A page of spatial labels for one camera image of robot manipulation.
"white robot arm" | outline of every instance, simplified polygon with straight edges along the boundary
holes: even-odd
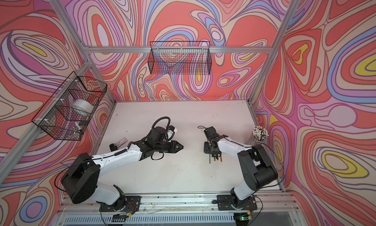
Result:
[[[242,208],[248,197],[278,178],[278,172],[261,144],[256,146],[241,144],[227,135],[219,135],[214,127],[205,128],[204,133],[208,139],[204,143],[204,153],[218,158],[223,152],[239,159],[244,179],[230,191],[231,204],[235,208]],[[260,164],[255,166],[253,160],[260,161]]]
[[[166,129],[155,127],[162,119],[168,119]],[[74,204],[90,199],[120,211],[127,202],[124,193],[118,186],[106,185],[99,182],[98,178],[122,165],[148,157],[153,159],[154,152],[163,153],[163,156],[164,153],[177,153],[183,146],[172,140],[175,132],[175,127],[170,126],[169,117],[159,118],[147,136],[130,142],[126,148],[94,156],[80,154],[61,178],[61,183]]]

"black wire basket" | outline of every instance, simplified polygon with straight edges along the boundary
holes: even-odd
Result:
[[[150,74],[210,75],[208,41],[152,41],[150,47]]]
[[[106,83],[92,77],[77,76],[76,73],[73,73],[56,90],[57,92],[69,83],[62,96],[52,100],[51,96],[32,119],[35,125],[54,139],[81,140],[107,91]],[[74,107],[73,103],[78,99],[88,102],[92,106],[92,110],[88,112]],[[50,111],[43,118],[36,118],[49,103],[54,103]]]

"white table surface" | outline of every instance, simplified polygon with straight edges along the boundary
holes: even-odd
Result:
[[[142,139],[154,121],[163,116],[171,118],[171,125],[177,129],[173,140],[184,149],[175,154],[165,153],[161,160],[147,158],[121,166],[101,176],[99,181],[116,184],[124,193],[229,191],[242,181],[238,159],[226,153],[222,154],[222,163],[212,158],[209,165],[209,154],[203,152],[205,134],[203,129],[197,129],[197,126],[214,126],[220,135],[245,143],[255,124],[247,103],[241,100],[119,102],[97,154],[110,152],[109,145],[123,137],[128,142]],[[162,120],[157,126],[166,124],[167,120]],[[153,158],[161,155],[155,153]]]

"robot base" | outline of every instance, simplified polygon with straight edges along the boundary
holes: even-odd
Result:
[[[125,196],[126,202],[124,209],[122,209],[122,212],[136,212],[139,209],[140,206],[140,200],[141,196]],[[119,212],[115,210],[115,207],[113,205],[109,206],[107,204],[101,203],[100,209],[101,212]]]
[[[250,196],[234,206],[232,195],[217,195],[218,210],[233,211],[233,210],[249,210],[250,212],[257,210],[257,204],[254,196]]]

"tape roll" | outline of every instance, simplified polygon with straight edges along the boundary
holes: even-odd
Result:
[[[86,100],[83,100],[83,99],[77,99],[75,100],[71,105],[71,108],[73,108],[73,110],[80,114],[80,115],[83,115],[83,116],[87,116],[88,114],[87,113],[91,113],[93,111],[93,108],[94,106],[92,106],[89,102],[87,102]]]

